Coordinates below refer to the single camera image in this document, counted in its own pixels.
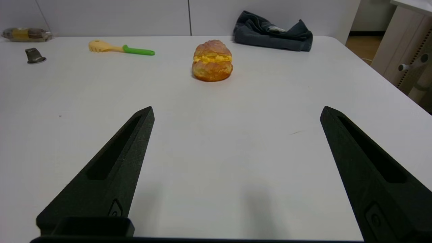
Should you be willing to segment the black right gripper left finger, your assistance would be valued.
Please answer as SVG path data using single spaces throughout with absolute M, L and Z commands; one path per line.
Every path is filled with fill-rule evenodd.
M 41 235 L 66 217 L 127 217 L 155 117 L 137 111 L 37 216 Z

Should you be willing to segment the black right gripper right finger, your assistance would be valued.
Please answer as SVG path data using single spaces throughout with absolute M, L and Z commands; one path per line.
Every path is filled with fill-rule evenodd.
M 363 240 L 430 243 L 432 193 L 342 112 L 320 122 Z

